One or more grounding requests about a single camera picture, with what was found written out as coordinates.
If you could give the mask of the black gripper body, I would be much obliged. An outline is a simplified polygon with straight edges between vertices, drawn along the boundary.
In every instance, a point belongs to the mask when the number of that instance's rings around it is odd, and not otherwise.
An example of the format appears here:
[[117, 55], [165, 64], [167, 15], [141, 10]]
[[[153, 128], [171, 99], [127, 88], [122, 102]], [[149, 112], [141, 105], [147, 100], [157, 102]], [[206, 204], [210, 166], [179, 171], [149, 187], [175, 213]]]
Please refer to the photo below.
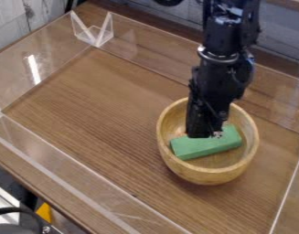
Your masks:
[[230, 104], [240, 100], [253, 80], [254, 56], [248, 49], [224, 56], [198, 47], [201, 63], [193, 68], [190, 90], [193, 101], [212, 114], [229, 113]]

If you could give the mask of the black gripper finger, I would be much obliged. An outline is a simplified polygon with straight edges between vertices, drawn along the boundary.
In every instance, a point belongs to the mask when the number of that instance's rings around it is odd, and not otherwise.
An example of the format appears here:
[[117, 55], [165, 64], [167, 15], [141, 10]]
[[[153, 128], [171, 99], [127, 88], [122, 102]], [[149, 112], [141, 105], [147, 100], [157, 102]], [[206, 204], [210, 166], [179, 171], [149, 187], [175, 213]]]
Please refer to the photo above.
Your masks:
[[187, 103], [186, 134], [190, 138], [209, 137], [204, 105], [198, 102], [194, 96], [189, 97]]
[[229, 119], [229, 112], [208, 107], [208, 129], [212, 137], [222, 137], [222, 125]]

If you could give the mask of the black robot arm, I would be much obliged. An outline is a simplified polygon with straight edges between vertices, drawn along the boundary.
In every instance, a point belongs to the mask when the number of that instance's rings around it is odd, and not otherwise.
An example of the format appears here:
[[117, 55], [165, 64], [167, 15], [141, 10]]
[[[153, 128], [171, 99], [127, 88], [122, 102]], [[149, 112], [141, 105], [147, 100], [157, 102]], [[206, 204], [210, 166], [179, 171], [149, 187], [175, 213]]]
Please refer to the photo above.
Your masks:
[[204, 42], [193, 67], [187, 102], [186, 134], [208, 138], [222, 132], [232, 103], [253, 80], [261, 0], [204, 0]]

